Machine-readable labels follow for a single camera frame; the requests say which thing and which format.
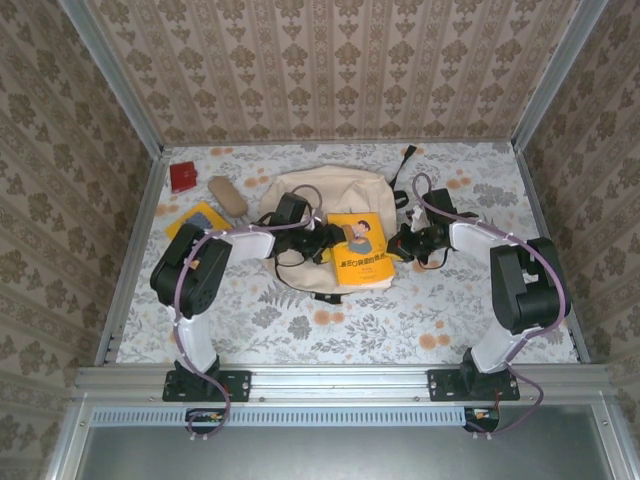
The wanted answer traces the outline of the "grey metal panel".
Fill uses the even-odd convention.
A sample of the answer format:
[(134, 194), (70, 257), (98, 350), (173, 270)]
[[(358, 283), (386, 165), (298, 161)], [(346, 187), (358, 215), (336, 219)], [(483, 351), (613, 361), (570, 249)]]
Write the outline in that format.
[(548, 405), (492, 437), (460, 426), (177, 425), (84, 405), (65, 419), (46, 480), (640, 480), (614, 405)]

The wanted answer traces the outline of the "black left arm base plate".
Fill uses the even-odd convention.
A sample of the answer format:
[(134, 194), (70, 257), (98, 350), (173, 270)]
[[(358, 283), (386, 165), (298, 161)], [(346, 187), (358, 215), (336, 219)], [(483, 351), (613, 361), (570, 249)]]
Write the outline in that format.
[[(231, 402), (247, 402), (251, 391), (250, 371), (220, 370), (217, 382)], [(223, 402), (223, 394), (209, 381), (182, 368), (166, 374), (162, 400), (164, 402)]]

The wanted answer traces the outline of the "red wallet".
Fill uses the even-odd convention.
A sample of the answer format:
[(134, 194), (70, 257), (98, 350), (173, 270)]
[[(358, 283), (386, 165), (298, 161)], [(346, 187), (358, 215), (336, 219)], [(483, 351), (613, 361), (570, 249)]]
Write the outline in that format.
[(172, 164), (169, 168), (171, 191), (174, 194), (188, 191), (197, 184), (197, 170), (193, 162)]

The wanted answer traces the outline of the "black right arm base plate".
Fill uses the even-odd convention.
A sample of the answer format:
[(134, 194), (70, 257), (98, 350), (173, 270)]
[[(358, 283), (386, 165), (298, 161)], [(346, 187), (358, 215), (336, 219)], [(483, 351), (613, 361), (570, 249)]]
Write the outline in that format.
[(517, 401), (520, 391), (508, 371), (493, 374), (463, 373), (461, 369), (429, 370), (429, 396), (432, 402)]

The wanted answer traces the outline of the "aluminium corner post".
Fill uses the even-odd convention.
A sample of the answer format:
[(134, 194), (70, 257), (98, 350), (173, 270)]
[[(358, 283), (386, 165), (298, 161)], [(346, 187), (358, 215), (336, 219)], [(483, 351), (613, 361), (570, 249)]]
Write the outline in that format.
[(90, 11), (87, 0), (59, 0), (59, 2), (140, 141), (151, 159), (156, 161), (162, 156), (163, 141), (127, 79), (122, 62), (116, 58), (115, 50), (109, 45), (106, 35)]
[(580, 0), (511, 136), (511, 143), (516, 153), (524, 152), (607, 3), (608, 0)]

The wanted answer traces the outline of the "floral patterned tablecloth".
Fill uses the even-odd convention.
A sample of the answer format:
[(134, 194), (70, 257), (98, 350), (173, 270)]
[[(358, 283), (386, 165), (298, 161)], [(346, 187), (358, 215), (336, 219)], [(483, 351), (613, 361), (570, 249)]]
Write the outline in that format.
[[(400, 189), (424, 172), (446, 188), (455, 207), (527, 239), (538, 236), (516, 154), (508, 142), (425, 143), (411, 157), (396, 143), (177, 147), (170, 164), (192, 162), (197, 186), (173, 194), (158, 182), (155, 209), (116, 359), (123, 364), (170, 363), (176, 349), (172, 316), (149, 285), (168, 246), (167, 228), (200, 202), (208, 180), (229, 178), (260, 216), (260, 200), (277, 176), (325, 165), (395, 178)], [(258, 262), (230, 266), (211, 314), (211, 335), (230, 364), (441, 364), (458, 362), (493, 320), (488, 267), (452, 252), (427, 266), (398, 264), (392, 286), (348, 295), (329, 305), (292, 290)]]

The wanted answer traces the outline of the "long aluminium frame rail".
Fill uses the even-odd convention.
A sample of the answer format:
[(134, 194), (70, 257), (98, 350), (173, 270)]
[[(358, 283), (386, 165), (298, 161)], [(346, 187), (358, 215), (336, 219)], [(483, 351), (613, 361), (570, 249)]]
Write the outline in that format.
[[(251, 373), (251, 405), (382, 404), (429, 401), (432, 377), (448, 365), (233, 365)], [(169, 364), (82, 368), (72, 397), (100, 404), (144, 405), (161, 400)], [(517, 365), (543, 389), (546, 404), (591, 404), (615, 396), (606, 369), (592, 364)]]

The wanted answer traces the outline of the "yellow book grey-haired figure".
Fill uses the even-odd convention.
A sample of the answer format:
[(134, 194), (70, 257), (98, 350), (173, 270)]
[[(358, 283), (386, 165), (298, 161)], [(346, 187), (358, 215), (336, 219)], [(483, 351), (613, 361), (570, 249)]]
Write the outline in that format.
[(165, 234), (172, 240), (184, 224), (194, 225), (203, 230), (228, 230), (231, 224), (206, 202), (200, 202), (184, 213), (165, 229)]

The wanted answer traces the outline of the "aluminium side rail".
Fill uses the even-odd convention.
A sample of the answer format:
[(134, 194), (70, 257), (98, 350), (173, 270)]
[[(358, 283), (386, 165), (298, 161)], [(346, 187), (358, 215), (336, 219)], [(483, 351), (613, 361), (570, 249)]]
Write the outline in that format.
[[(531, 211), (537, 226), (539, 233), (542, 236), (550, 238), (550, 232), (544, 217), (544, 213), (539, 202), (537, 192), (535, 190), (534, 182), (532, 180), (530, 171), (528, 169), (526, 159), (524, 154), (518, 148), (514, 148), (515, 159), (520, 171), (520, 175), (522, 177), (522, 181), (525, 187), (525, 191), (527, 197), (529, 199), (529, 204), (531, 207)], [(577, 354), (578, 361), (580, 363), (591, 363), (591, 358), (584, 340), (584, 336), (582, 334), (578, 318), (576, 316), (575, 311), (575, 302), (572, 302), (571, 310), (569, 315), (565, 318), (567, 323), (567, 328), (570, 332), (570, 336), (572, 338), (572, 342), (574, 345), (574, 349)]]
[(165, 184), (170, 157), (171, 148), (164, 147), (160, 155), (152, 162), (95, 356), (94, 366), (96, 367), (113, 363), (117, 357), (119, 342), (129, 315), (155, 210)]

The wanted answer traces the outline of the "yellow book brown-haired figure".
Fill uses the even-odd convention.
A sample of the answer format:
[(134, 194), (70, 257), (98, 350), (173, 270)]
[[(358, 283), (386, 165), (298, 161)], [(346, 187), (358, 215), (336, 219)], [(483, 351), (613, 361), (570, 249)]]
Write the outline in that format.
[(337, 284), (348, 289), (387, 289), (395, 276), (379, 216), (367, 213), (331, 213), (328, 224), (350, 225), (351, 239), (332, 248)]

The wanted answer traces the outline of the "beige canvas backpack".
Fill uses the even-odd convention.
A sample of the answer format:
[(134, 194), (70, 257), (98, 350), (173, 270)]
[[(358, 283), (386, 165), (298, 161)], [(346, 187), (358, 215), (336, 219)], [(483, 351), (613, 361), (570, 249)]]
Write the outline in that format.
[[(388, 241), (398, 232), (397, 211), (408, 204), (407, 193), (398, 190), (396, 182), (396, 177), (388, 180), (380, 173), (336, 165), (293, 171), (274, 179), (261, 199), (259, 212), (274, 213), (284, 193), (296, 193), (309, 202), (303, 218), (314, 214), (326, 224), (331, 213), (377, 213)], [(289, 265), (296, 258), (294, 252), (287, 252), (280, 256), (285, 265), (276, 266), (272, 260), (266, 260), (265, 265), (287, 287), (311, 293), (326, 303), (339, 304), (345, 295), (370, 290), (340, 287), (333, 261)]]

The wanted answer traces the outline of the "brown oval pencil case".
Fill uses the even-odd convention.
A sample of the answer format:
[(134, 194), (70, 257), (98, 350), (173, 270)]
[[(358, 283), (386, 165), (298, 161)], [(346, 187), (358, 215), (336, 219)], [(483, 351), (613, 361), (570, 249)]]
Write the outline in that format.
[(213, 176), (208, 184), (208, 190), (232, 218), (240, 218), (247, 214), (248, 204), (233, 183), (225, 176)]

